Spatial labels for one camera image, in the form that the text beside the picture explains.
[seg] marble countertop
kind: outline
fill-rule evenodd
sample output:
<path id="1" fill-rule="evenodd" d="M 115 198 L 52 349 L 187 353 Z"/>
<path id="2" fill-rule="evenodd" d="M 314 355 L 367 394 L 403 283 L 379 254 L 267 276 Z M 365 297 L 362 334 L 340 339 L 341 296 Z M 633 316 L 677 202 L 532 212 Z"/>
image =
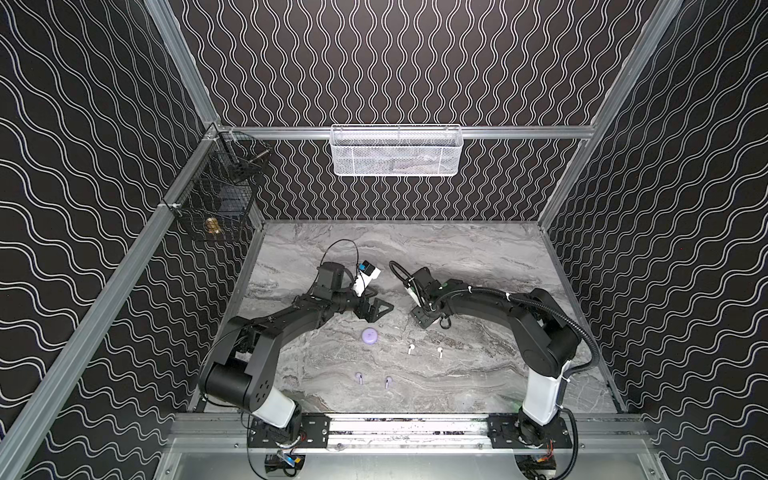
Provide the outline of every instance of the marble countertop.
<path id="1" fill-rule="evenodd" d="M 382 269 L 373 286 L 395 309 L 372 325 L 351 312 L 337 314 L 283 346 L 275 387 L 305 411 L 517 411 L 525 397 L 527 368 L 511 332 L 467 316 L 453 316 L 450 329 L 436 324 L 422 329 L 409 317 L 415 304 L 387 264 L 395 260 L 411 272 L 427 266 L 438 280 L 459 278 L 510 292 L 538 286 L 573 316 L 534 224 L 269 223 L 240 315 L 273 313 L 305 293 L 323 252 L 341 238 L 357 242 L 361 262 Z M 339 243 L 326 260 L 351 269 L 354 246 Z M 360 339 L 369 326 L 379 332 L 373 345 Z M 415 348 L 409 353 L 411 344 Z M 582 343 L 576 362 L 588 358 Z M 357 372 L 363 375 L 362 385 Z M 389 389 L 387 376 L 393 380 Z M 597 368 L 574 376 L 564 404 L 575 412 L 616 412 Z"/>

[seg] black wallpaper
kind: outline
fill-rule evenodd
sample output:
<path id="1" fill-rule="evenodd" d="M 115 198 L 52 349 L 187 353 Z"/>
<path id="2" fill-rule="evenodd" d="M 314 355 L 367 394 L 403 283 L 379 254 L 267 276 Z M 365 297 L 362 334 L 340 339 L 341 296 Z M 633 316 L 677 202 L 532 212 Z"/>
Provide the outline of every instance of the black wallpaper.
<path id="1" fill-rule="evenodd" d="M 768 476 L 768 2 L 684 3 L 550 234 L 670 478 Z"/>
<path id="2" fill-rule="evenodd" d="M 204 128 L 143 2 L 0 15 L 1 439 Z"/>
<path id="3" fill-rule="evenodd" d="M 655 0 L 171 0 L 225 124 L 583 125 Z"/>
<path id="4" fill-rule="evenodd" d="M 281 141 L 257 203 L 280 220 L 536 221 L 577 144 L 466 141 L 453 177 L 338 177 L 327 141 Z"/>
<path id="5" fill-rule="evenodd" d="M 24 478 L 154 475 L 240 274 L 242 243 L 166 234 Z"/>

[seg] white wire mesh basket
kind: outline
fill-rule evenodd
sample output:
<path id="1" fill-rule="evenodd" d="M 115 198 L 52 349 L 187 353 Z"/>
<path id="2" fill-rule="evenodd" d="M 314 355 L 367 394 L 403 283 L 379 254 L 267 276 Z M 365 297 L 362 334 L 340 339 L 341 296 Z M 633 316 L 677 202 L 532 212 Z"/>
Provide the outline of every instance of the white wire mesh basket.
<path id="1" fill-rule="evenodd" d="M 458 125 L 333 125 L 333 172 L 343 177 L 451 177 L 464 139 Z"/>

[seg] black robotic arm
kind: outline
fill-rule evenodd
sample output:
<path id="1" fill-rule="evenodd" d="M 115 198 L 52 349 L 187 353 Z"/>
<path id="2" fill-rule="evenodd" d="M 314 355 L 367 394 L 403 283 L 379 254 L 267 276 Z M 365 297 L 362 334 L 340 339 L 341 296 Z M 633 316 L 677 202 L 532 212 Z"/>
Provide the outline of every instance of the black robotic arm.
<path id="1" fill-rule="evenodd" d="M 518 414 L 516 428 L 523 443 L 543 445 L 557 425 L 565 386 L 574 372 L 591 368 L 599 358 L 592 337 L 568 318 L 546 290 L 507 293 L 492 288 L 472 286 L 462 280 L 441 283 L 423 267 L 413 275 L 397 262 L 389 262 L 392 272 L 402 281 L 409 295 L 418 303 L 411 315 L 422 328 L 435 322 L 447 322 L 453 314 L 476 316 L 509 328 L 523 360 L 529 367 L 528 388 Z M 592 359 L 571 367 L 578 344 L 584 340 Z"/>
<path id="2" fill-rule="evenodd" d="M 280 348 L 305 332 L 319 329 L 335 314 L 352 310 L 358 318 L 373 323 L 392 311 L 393 305 L 366 290 L 379 269 L 368 262 L 359 266 L 353 284 L 342 287 L 346 269 L 335 262 L 318 267 L 310 291 L 291 306 L 269 316 L 246 319 L 235 316 L 223 326 L 200 375 L 203 395 L 222 399 L 251 412 L 284 435 L 295 439 L 300 410 L 279 390 L 273 389 Z M 246 362 L 237 353 L 250 353 Z"/>

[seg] black mounting bracket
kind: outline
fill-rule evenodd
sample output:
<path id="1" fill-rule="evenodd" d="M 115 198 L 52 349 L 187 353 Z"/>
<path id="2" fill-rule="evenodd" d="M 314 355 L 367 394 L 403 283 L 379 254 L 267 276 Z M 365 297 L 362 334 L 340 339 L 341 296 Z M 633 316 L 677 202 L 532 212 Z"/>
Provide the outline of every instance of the black mounting bracket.
<path id="1" fill-rule="evenodd" d="M 557 417 L 547 425 L 540 427 L 542 437 L 550 439 L 556 449 L 569 449 L 573 446 L 571 436 L 565 427 L 565 419 Z M 516 413 L 488 415 L 488 438 L 494 449 L 529 449 L 538 445 L 526 445 L 521 442 L 520 424 Z"/>
<path id="2" fill-rule="evenodd" d="M 301 426 L 299 431 L 306 435 L 306 438 L 296 444 L 297 449 L 325 449 L 328 447 L 328 427 L 331 423 L 330 417 L 322 413 L 302 413 Z M 269 429 L 264 422 L 253 418 L 250 423 L 248 433 L 249 449 L 264 449 L 275 447 L 275 442 L 268 436 Z"/>

